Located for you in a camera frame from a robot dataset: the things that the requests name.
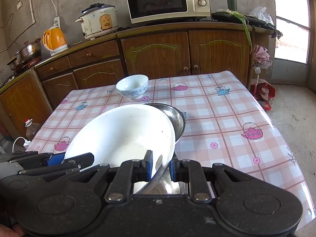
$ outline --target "wooden cabinet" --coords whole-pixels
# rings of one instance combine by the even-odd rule
[[[47,65],[40,67],[37,72],[41,79],[52,76],[54,74],[63,72],[64,70],[71,69],[68,56],[55,60]]]
[[[51,110],[47,105],[33,73],[28,74],[0,95],[1,103],[11,121],[26,138],[25,119],[42,125]]]
[[[43,86],[54,109],[72,90],[79,89],[73,73],[46,80]]]
[[[149,79],[190,75],[187,32],[161,33],[121,40],[129,75]]]
[[[102,42],[77,52],[69,54],[70,63],[73,68],[96,61],[105,60],[110,57],[118,56],[119,49],[116,40]]]
[[[244,31],[189,30],[191,73],[231,71],[247,82],[250,46]]]
[[[80,89],[115,85],[125,77],[121,59],[76,69],[74,75]]]

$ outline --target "green thermos bottle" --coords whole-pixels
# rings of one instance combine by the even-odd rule
[[[237,11],[237,0],[227,0],[228,9]]]

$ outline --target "microwave window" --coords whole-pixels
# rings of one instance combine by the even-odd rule
[[[128,4],[132,19],[187,11],[186,0],[128,0]]]

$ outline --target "white plate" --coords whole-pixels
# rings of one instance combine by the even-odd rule
[[[174,146],[173,126],[162,111],[144,104],[131,104],[107,111],[89,122],[75,136],[64,158],[91,152],[92,166],[109,163],[117,167],[127,160],[142,160],[146,151],[152,150],[151,181],[134,185],[134,193],[140,190],[147,193],[167,169]]]

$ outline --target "wall switch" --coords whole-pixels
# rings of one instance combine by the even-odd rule
[[[59,16],[57,16],[56,18],[54,18],[54,25],[55,25],[55,26],[59,26],[59,28],[60,28]]]
[[[16,5],[16,9],[20,9],[22,7],[22,1],[19,1],[19,3]]]

